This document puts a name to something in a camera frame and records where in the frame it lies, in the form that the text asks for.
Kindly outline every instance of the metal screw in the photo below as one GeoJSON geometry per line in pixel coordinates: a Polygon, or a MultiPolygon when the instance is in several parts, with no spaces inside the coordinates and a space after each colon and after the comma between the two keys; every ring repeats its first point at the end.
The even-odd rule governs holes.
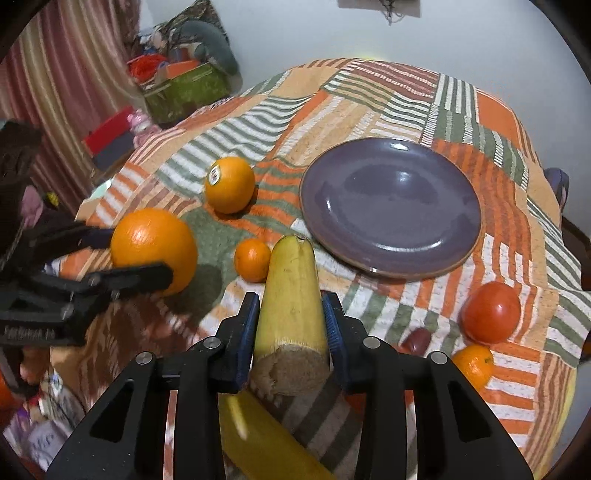
{"type": "Polygon", "coordinates": [[[437,365],[444,365],[447,363],[447,355],[443,352],[433,352],[431,354],[431,362],[437,365]]]}
{"type": "Polygon", "coordinates": [[[210,349],[210,350],[219,347],[221,344],[222,344],[222,341],[217,337],[207,337],[203,341],[203,346],[207,349],[210,349]]]}
{"type": "Polygon", "coordinates": [[[365,339],[363,339],[363,344],[367,348],[373,349],[373,348],[378,348],[382,344],[382,342],[377,337],[365,337],[365,339]]]}
{"type": "Polygon", "coordinates": [[[148,365],[153,358],[154,356],[150,352],[141,352],[135,357],[135,361],[140,365],[148,365]]]}
{"type": "Polygon", "coordinates": [[[100,275],[98,273],[95,273],[94,275],[91,275],[88,278],[88,285],[90,285],[91,287],[94,287],[96,285],[98,285],[100,283],[100,275]]]}
{"type": "Polygon", "coordinates": [[[74,313],[74,305],[69,303],[68,305],[64,306],[61,310],[61,318],[66,320],[72,316],[74,313]]]}

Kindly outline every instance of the pink toy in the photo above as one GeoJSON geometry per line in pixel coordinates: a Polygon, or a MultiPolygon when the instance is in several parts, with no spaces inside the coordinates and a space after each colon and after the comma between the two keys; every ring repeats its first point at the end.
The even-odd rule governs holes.
{"type": "Polygon", "coordinates": [[[160,133],[162,129],[152,123],[152,119],[140,108],[127,116],[129,130],[134,136],[134,147],[139,148],[146,143],[150,135],[160,133]]]}

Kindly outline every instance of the peeled banana end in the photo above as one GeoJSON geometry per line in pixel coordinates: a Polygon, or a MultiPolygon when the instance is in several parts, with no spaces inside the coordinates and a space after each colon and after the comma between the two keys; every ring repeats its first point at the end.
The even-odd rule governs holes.
{"type": "Polygon", "coordinates": [[[252,371],[266,394],[302,395],[321,387],[330,374],[327,356],[301,345],[280,345],[252,371]]]}

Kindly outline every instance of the ceramic plate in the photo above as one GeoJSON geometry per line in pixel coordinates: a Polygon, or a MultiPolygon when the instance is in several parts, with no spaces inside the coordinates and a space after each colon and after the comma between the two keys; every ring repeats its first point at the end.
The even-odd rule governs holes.
{"type": "Polygon", "coordinates": [[[364,138],[308,168],[300,202],[310,233],[333,255],[393,278],[441,275],[463,263],[482,215],[470,181],[416,143],[364,138]]]}

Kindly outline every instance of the striped curtain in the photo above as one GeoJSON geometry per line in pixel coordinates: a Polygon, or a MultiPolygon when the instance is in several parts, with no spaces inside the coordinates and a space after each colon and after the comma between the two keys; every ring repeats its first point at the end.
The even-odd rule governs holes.
{"type": "Polygon", "coordinates": [[[138,22],[139,0],[51,0],[0,64],[0,116],[43,131],[32,180],[71,213],[92,189],[82,139],[144,106],[126,68],[138,22]]]}

